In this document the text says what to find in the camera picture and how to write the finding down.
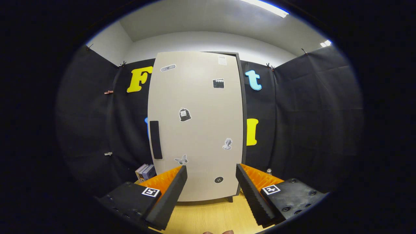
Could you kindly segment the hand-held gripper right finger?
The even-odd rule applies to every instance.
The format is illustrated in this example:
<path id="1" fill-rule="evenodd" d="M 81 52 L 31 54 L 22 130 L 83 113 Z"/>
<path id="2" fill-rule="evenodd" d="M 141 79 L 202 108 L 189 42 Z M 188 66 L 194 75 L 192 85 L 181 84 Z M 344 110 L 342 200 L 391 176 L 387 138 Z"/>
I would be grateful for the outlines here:
<path id="1" fill-rule="evenodd" d="M 243 163 L 236 165 L 235 176 L 256 223 L 263 228 L 297 219 L 328 195 L 299 179 L 282 180 Z"/>

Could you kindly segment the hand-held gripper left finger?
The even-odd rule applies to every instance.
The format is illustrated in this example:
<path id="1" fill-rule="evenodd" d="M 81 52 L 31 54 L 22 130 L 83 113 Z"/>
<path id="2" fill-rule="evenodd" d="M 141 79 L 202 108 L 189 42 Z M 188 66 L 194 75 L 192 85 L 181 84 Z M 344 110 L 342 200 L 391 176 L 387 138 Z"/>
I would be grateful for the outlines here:
<path id="1" fill-rule="evenodd" d="M 131 225 L 165 230 L 187 178 L 186 166 L 178 166 L 139 184 L 125 182 L 98 203 Z"/>

